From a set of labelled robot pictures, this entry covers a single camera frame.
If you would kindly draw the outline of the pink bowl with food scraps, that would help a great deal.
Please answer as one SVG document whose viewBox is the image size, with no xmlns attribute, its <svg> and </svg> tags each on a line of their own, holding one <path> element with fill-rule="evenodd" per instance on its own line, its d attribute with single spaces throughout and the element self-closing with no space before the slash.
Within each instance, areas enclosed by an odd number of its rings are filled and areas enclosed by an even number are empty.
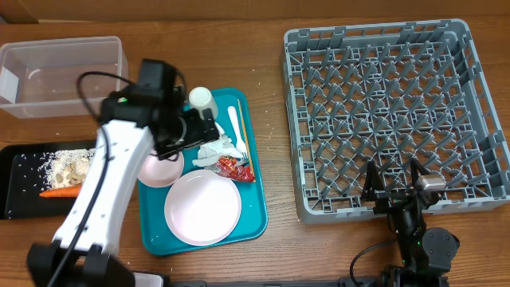
<svg viewBox="0 0 510 287">
<path fill-rule="evenodd" d="M 179 179 L 184 169 L 182 152 L 169 158 L 159 159 L 155 150 L 144 160 L 138 180 L 148 187 L 169 187 Z"/>
</svg>

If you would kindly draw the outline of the orange carrot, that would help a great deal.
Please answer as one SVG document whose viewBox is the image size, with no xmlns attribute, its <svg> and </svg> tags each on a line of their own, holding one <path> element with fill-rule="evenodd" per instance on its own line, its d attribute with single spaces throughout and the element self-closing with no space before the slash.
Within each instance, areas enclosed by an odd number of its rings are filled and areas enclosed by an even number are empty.
<svg viewBox="0 0 510 287">
<path fill-rule="evenodd" d="M 81 186 L 63 187 L 54 190 L 43 191 L 39 194 L 42 198 L 76 198 L 80 193 Z"/>
</svg>

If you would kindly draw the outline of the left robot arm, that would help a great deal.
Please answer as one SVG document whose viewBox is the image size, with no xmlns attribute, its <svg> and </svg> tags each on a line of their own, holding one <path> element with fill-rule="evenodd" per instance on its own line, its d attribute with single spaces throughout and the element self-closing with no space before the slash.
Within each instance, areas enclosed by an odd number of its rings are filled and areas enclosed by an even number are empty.
<svg viewBox="0 0 510 287">
<path fill-rule="evenodd" d="M 72 209 L 48 245 L 34 243 L 26 263 L 36 286 L 168 286 L 169 276 L 132 271 L 118 258 L 121 228 L 143 161 L 168 159 L 217 140 L 210 109 L 184 108 L 183 74 L 164 61 L 145 59 L 137 82 L 111 92 L 95 110 L 96 151 Z"/>
</svg>

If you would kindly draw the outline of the pink round plate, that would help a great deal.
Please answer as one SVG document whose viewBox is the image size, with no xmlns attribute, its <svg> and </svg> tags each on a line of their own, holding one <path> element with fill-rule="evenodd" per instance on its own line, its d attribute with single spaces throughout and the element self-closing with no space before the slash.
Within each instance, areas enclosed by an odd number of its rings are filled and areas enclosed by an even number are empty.
<svg viewBox="0 0 510 287">
<path fill-rule="evenodd" d="M 241 196 L 231 179 L 209 170 L 191 171 L 167 193 L 164 217 L 171 233 L 192 246 L 210 246 L 232 233 L 241 216 Z"/>
</svg>

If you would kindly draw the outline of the white plastic cup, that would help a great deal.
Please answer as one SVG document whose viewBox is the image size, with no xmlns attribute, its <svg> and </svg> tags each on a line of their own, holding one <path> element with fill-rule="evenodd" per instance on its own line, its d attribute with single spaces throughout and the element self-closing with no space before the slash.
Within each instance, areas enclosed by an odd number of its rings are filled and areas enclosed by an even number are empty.
<svg viewBox="0 0 510 287">
<path fill-rule="evenodd" d="M 205 87 L 193 88 L 189 93 L 189 105 L 191 108 L 198 110 L 200 117 L 204 120 L 205 116 L 203 111 L 210 109 L 213 118 L 216 120 L 218 117 L 218 106 L 213 98 L 212 92 Z"/>
</svg>

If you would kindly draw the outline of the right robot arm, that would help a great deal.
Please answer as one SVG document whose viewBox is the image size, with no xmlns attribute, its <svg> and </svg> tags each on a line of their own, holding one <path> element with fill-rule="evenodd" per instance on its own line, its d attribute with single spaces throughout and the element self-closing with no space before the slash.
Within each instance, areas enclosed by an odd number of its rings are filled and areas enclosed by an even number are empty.
<svg viewBox="0 0 510 287">
<path fill-rule="evenodd" d="M 375 204 L 375 214 L 386 215 L 395 239 L 370 246 L 357 254 L 350 264 L 350 277 L 356 286 L 354 265 L 364 254 L 382 246 L 398 244 L 400 266 L 389 265 L 379 279 L 368 286 L 447 286 L 446 274 L 460 247 L 459 239 L 448 230 L 426 226 L 423 211 L 439 202 L 446 183 L 440 175 L 429 173 L 416 159 L 410 161 L 411 185 L 404 191 L 386 187 L 374 162 L 367 163 L 361 199 Z"/>
</svg>

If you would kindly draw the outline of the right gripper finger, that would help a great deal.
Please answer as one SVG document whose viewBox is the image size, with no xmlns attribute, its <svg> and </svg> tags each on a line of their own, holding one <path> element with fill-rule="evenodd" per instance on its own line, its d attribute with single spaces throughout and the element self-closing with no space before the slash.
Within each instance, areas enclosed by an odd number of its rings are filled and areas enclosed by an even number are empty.
<svg viewBox="0 0 510 287">
<path fill-rule="evenodd" d="M 380 177 L 375 162 L 369 161 L 366 169 L 366 180 L 360 198 L 365 202 L 373 202 L 384 192 L 385 185 Z"/>
<path fill-rule="evenodd" d="M 421 184 L 420 177 L 422 175 L 429 175 L 430 173 L 415 158 L 410 160 L 410 172 L 413 188 L 423 191 L 424 187 Z"/>
</svg>

